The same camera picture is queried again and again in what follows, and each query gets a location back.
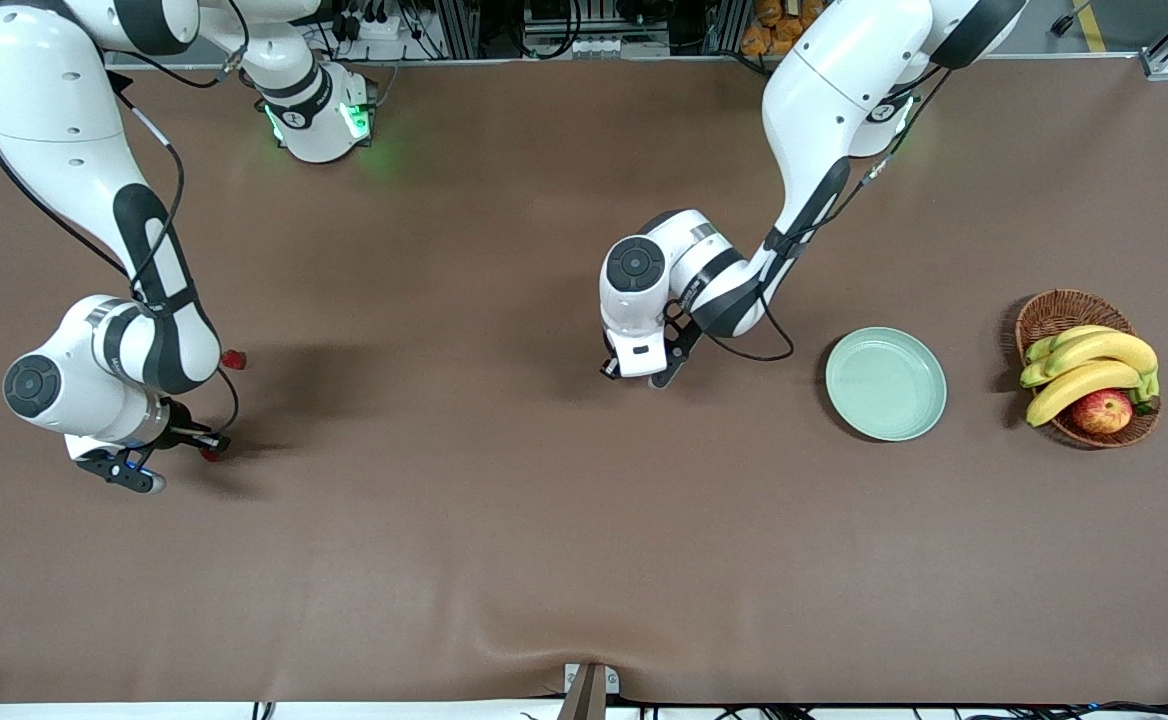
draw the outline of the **metal bracket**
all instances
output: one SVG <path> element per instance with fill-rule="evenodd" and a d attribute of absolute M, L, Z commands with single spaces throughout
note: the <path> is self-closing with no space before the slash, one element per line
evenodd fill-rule
<path fill-rule="evenodd" d="M 602 666 L 604 678 L 606 678 L 606 694 L 620 694 L 620 674 L 611 666 Z M 568 662 L 565 678 L 562 680 L 562 692 L 570 693 L 571 685 L 575 685 L 575 678 L 580 672 L 580 664 L 578 662 Z"/>
<path fill-rule="evenodd" d="M 1154 81 L 1168 81 L 1168 61 L 1156 64 L 1156 61 L 1148 54 L 1147 47 L 1140 50 L 1140 67 L 1145 70 L 1145 77 Z"/>
<path fill-rule="evenodd" d="M 665 338 L 668 366 L 663 372 L 651 375 L 647 385 L 653 389 L 668 387 L 681 366 L 686 365 L 686 360 L 690 360 L 690 351 L 695 347 L 695 342 L 698 342 L 698 338 L 704 334 L 690 313 L 686 313 L 676 300 L 669 300 L 665 305 L 665 326 L 672 328 L 672 338 Z"/>

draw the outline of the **orange object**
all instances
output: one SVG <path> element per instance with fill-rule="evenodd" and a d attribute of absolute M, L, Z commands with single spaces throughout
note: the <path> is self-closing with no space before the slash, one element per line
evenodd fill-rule
<path fill-rule="evenodd" d="M 750 26 L 744 32 L 744 40 L 741 40 L 741 54 L 766 55 L 767 47 L 771 47 L 771 30 L 760 26 Z"/>
<path fill-rule="evenodd" d="M 773 27 L 784 19 L 784 6 L 780 5 L 780 0 L 755 0 L 753 13 L 757 13 L 759 23 Z"/>
<path fill-rule="evenodd" d="M 801 37 L 804 32 L 805 26 L 801 18 L 785 18 L 776 23 L 776 41 L 793 44 L 793 41 Z"/>
<path fill-rule="evenodd" d="M 805 27 L 811 27 L 811 23 L 816 22 L 816 18 L 820 18 L 820 13 L 823 12 L 823 4 L 818 0 L 807 0 L 802 4 L 802 25 Z"/>

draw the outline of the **black joint cap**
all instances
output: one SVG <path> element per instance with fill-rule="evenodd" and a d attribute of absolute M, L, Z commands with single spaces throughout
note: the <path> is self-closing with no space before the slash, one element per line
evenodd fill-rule
<path fill-rule="evenodd" d="M 36 418 L 60 396 L 60 368 L 43 355 L 14 361 L 2 382 L 7 406 L 22 418 Z"/>
<path fill-rule="evenodd" d="M 606 279 L 620 292 L 649 290 L 663 275 L 660 245 L 646 237 L 628 237 L 606 256 Z"/>

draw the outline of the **red gripper tip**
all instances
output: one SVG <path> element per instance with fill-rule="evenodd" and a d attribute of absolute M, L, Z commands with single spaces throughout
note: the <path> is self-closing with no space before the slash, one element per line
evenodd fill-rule
<path fill-rule="evenodd" d="M 246 354 L 239 349 L 227 349 L 218 356 L 218 364 L 229 371 L 244 371 L 246 368 Z"/>

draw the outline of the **green indicator light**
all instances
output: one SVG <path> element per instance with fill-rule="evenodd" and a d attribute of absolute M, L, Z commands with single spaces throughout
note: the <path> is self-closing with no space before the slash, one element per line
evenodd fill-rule
<path fill-rule="evenodd" d="M 267 115 L 267 122 L 273 126 L 273 137 L 277 138 L 277 141 L 281 141 L 281 129 L 277 127 L 277 117 L 273 116 L 273 110 L 269 109 L 269 105 L 264 106 L 264 115 Z"/>
<path fill-rule="evenodd" d="M 345 124 L 347 124 L 348 132 L 352 136 L 356 138 L 366 137 L 366 111 L 363 109 L 350 108 L 341 102 L 340 115 L 343 116 Z"/>

